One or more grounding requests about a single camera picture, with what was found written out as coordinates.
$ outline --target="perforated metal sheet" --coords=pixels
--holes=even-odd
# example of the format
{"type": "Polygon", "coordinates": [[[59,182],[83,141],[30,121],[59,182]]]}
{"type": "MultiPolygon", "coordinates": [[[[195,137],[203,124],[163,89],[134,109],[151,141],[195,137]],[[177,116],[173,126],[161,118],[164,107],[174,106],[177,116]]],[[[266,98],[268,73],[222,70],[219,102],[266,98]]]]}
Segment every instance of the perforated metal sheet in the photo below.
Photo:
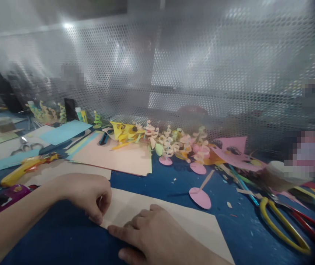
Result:
{"type": "Polygon", "coordinates": [[[315,1],[219,1],[27,29],[24,21],[0,30],[0,70],[24,102],[74,98],[89,118],[97,110],[187,131],[203,124],[211,139],[248,135],[249,149],[269,151],[287,131],[315,130],[315,112],[302,109],[302,84],[315,79],[315,1]]]}

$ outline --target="blue table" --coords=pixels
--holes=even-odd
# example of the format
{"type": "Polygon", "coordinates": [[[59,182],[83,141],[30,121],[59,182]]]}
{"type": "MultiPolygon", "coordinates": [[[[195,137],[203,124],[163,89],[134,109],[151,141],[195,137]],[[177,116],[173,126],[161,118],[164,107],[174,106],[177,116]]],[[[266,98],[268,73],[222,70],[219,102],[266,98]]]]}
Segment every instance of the blue table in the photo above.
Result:
{"type": "MultiPolygon", "coordinates": [[[[175,157],[172,160],[172,166],[163,166],[154,153],[152,174],[138,177],[112,171],[111,186],[203,211],[187,192],[191,187],[199,187],[206,176],[196,175],[185,161],[175,157]]],[[[14,168],[0,171],[0,179],[14,168]]],[[[259,209],[235,188],[231,178],[224,183],[222,173],[216,171],[203,189],[212,202],[212,208],[205,212],[216,216],[235,264],[295,265],[308,262],[308,256],[296,252],[274,235],[262,220],[259,209]]],[[[314,212],[280,197],[315,219],[314,212]]],[[[274,216],[270,214],[270,217],[278,223],[274,216]]],[[[315,245],[302,230],[298,231],[315,253],[315,245]]],[[[118,259],[118,251],[124,245],[89,221],[82,210],[68,201],[61,201],[20,240],[2,264],[123,264],[118,259]]]]}

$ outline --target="yellow utility knife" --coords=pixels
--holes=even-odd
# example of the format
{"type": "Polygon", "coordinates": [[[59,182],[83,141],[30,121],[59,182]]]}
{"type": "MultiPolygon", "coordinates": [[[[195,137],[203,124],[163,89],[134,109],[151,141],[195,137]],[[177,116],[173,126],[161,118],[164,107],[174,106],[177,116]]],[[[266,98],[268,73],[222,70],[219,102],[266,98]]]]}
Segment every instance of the yellow utility knife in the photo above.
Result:
{"type": "Polygon", "coordinates": [[[17,181],[22,177],[26,172],[37,169],[37,166],[44,164],[44,163],[50,163],[53,160],[61,158],[60,155],[53,152],[47,155],[42,156],[35,156],[31,158],[26,158],[21,162],[21,166],[17,169],[15,169],[13,172],[11,172],[9,175],[4,177],[1,180],[1,186],[4,187],[11,187],[17,183],[17,181]]]}

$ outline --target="light blue paper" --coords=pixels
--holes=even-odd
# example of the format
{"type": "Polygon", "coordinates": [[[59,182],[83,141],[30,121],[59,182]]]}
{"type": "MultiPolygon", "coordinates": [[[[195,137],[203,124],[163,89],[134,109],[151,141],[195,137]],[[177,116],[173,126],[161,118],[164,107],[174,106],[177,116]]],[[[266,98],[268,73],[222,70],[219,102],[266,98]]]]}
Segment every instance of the light blue paper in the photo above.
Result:
{"type": "Polygon", "coordinates": [[[82,133],[83,131],[91,127],[91,124],[84,123],[78,120],[73,120],[58,128],[55,128],[54,130],[45,132],[39,137],[47,143],[58,145],[75,137],[79,133],[82,133]]]}
{"type": "Polygon", "coordinates": [[[31,151],[25,152],[25,153],[17,153],[14,156],[9,156],[7,158],[3,158],[0,160],[0,170],[20,165],[21,161],[25,158],[38,156],[39,155],[39,149],[33,149],[31,151]]]}

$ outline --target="hand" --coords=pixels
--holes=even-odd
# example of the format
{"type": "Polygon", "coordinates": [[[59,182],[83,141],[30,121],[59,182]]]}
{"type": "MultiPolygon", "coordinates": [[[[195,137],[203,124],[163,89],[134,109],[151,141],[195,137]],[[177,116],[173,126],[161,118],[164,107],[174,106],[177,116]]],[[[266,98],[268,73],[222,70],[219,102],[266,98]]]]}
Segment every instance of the hand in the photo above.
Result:
{"type": "Polygon", "coordinates": [[[108,231],[141,250],[119,251],[119,258],[129,265],[212,264],[220,258],[189,235],[165,209],[154,204],[150,211],[142,210],[124,227],[111,225],[108,231]]]}
{"type": "Polygon", "coordinates": [[[76,207],[84,209],[98,225],[111,204],[111,183],[103,176],[71,173],[59,176],[44,186],[54,188],[60,199],[68,199],[76,207]]]}

